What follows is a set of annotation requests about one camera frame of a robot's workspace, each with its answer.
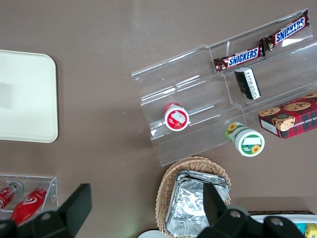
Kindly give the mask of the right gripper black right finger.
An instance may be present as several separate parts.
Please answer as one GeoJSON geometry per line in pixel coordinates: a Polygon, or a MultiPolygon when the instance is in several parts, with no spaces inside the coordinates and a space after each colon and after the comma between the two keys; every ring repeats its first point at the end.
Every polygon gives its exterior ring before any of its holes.
{"type": "Polygon", "coordinates": [[[211,183],[204,184],[203,205],[209,227],[199,238],[303,238],[297,226],[287,218],[267,216],[254,220],[240,208],[228,208],[211,183]]]}

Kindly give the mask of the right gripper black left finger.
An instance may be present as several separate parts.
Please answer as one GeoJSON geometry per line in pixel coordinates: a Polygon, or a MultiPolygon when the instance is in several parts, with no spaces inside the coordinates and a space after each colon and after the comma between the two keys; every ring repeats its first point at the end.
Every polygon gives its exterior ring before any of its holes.
{"type": "Polygon", "coordinates": [[[47,211],[17,226],[14,221],[0,222],[2,238],[73,238],[92,210],[91,185],[82,183],[56,210],[47,211]]]}

